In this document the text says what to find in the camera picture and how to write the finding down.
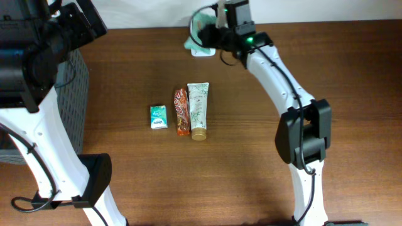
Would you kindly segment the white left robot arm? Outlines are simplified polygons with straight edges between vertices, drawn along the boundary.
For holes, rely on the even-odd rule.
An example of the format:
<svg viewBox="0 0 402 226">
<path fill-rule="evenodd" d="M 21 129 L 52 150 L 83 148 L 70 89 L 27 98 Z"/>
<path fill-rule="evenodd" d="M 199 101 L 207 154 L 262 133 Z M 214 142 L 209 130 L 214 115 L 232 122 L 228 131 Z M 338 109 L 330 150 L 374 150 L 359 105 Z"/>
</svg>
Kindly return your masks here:
<svg viewBox="0 0 402 226">
<path fill-rule="evenodd" d="M 92 225 L 127 225 L 110 189 L 111 157 L 77 154 L 59 113 L 59 64 L 107 33 L 91 1 L 1 2 L 1 130 L 38 190 L 28 213 L 71 205 Z"/>
</svg>

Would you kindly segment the orange snack bar wrapper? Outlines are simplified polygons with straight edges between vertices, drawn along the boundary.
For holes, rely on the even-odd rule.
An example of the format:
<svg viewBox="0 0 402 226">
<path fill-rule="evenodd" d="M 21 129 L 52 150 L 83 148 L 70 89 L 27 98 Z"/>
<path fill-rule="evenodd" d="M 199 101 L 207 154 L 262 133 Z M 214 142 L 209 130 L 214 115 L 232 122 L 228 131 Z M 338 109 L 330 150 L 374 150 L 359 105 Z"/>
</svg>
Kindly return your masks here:
<svg viewBox="0 0 402 226">
<path fill-rule="evenodd" d="M 173 103 L 177 113 L 177 134 L 187 136 L 190 134 L 187 91 L 185 89 L 176 90 L 173 96 Z"/>
</svg>

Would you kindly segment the green wet wipes pack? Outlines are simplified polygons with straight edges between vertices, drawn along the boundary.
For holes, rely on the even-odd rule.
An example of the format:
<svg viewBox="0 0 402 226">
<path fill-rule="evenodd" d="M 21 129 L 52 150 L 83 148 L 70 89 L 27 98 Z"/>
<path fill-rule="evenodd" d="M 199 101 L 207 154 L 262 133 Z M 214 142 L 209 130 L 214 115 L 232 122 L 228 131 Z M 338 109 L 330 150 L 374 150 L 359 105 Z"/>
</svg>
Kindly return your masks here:
<svg viewBox="0 0 402 226">
<path fill-rule="evenodd" d="M 216 17 L 204 13 L 198 13 L 194 16 L 190 25 L 190 34 L 186 42 L 184 42 L 184 48 L 190 50 L 193 57 L 211 57 L 215 55 L 215 48 L 201 47 L 202 41 L 197 36 L 198 32 L 208 24 L 215 24 Z"/>
</svg>

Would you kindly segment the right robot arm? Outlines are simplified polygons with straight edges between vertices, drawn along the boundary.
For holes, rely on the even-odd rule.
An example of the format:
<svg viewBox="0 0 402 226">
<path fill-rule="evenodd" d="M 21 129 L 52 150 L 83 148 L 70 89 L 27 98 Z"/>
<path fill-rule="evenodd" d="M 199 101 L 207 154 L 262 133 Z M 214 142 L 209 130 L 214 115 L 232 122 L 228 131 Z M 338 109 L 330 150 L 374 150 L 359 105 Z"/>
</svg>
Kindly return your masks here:
<svg viewBox="0 0 402 226">
<path fill-rule="evenodd" d="M 218 1 L 209 5 L 217 17 L 196 36 L 199 46 L 232 53 L 256 77 L 272 100 L 280 122 L 276 150 L 290 169 L 295 194 L 295 225 L 325 225 L 322 170 L 330 147 L 332 110 L 316 100 L 286 68 L 278 49 L 251 19 L 249 1 Z"/>
</svg>

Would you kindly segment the small green tissue pack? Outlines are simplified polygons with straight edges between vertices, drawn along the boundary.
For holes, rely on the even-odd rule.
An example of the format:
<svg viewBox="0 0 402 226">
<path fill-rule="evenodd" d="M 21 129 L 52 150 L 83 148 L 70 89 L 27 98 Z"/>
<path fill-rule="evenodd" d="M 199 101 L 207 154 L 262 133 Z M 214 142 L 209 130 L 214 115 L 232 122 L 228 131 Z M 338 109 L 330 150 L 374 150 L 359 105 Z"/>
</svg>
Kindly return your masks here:
<svg viewBox="0 0 402 226">
<path fill-rule="evenodd" d="M 165 129 L 168 127 L 165 105 L 150 107 L 150 122 L 152 129 Z"/>
</svg>

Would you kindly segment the white cream tube gold cap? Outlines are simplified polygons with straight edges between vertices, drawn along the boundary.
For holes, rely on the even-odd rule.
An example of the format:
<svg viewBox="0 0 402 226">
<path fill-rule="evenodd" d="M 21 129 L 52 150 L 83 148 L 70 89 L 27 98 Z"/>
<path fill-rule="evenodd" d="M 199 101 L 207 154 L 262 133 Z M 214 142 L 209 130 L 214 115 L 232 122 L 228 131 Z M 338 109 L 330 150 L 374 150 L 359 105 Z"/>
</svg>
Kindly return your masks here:
<svg viewBox="0 0 402 226">
<path fill-rule="evenodd" d="M 188 83 L 191 136 L 195 141 L 207 138 L 207 99 L 209 83 Z"/>
</svg>

